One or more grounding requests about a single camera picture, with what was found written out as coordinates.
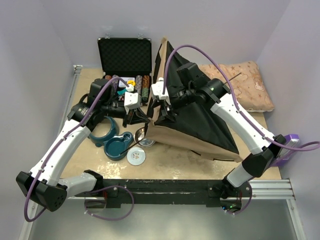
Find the beige and black pet tent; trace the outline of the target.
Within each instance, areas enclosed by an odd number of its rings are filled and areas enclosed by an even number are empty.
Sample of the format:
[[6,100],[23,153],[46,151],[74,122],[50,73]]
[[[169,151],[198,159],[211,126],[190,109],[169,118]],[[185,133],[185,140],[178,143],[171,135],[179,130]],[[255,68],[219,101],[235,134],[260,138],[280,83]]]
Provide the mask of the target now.
[[[163,37],[155,58],[153,81],[164,77],[165,65],[174,47]],[[175,53],[169,64],[166,87],[172,97],[182,89],[177,68],[190,62]],[[146,137],[159,143],[191,150],[208,160],[225,160],[242,162],[236,142],[227,124],[217,115],[208,112],[197,103],[177,109],[175,122],[160,122],[161,106],[151,107],[149,97],[147,116],[150,122],[145,125]]]

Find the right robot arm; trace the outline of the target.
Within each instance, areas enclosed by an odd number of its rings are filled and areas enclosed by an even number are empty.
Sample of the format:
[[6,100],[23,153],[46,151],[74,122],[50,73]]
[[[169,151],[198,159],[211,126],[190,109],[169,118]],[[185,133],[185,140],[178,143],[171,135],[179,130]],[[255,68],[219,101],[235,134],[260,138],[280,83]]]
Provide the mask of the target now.
[[281,152],[286,143],[283,135],[274,135],[260,125],[232,96],[232,91],[220,79],[210,79],[196,63],[189,62],[177,69],[183,88],[170,97],[164,78],[151,85],[155,106],[162,106],[162,118],[175,121],[174,109],[197,103],[220,117],[248,147],[250,154],[222,181],[222,197],[233,197],[247,181],[260,177]]

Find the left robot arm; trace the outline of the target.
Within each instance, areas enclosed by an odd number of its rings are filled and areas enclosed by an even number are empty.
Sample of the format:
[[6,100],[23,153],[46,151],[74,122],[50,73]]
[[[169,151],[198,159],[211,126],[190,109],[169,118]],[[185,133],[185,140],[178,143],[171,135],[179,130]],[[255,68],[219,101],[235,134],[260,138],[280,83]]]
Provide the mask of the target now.
[[25,195],[24,217],[28,222],[28,205],[30,201],[43,207],[44,210],[56,211],[68,197],[88,192],[99,196],[104,190],[103,177],[93,171],[85,171],[77,177],[61,179],[60,176],[79,145],[87,138],[95,126],[107,115],[109,105],[117,94],[113,83],[120,81],[125,85],[124,105],[122,112],[126,115],[138,109],[140,96],[131,81],[115,76],[110,80],[101,79],[103,86],[91,96],[72,107],[63,128],[42,159],[29,171],[21,171],[16,182]]

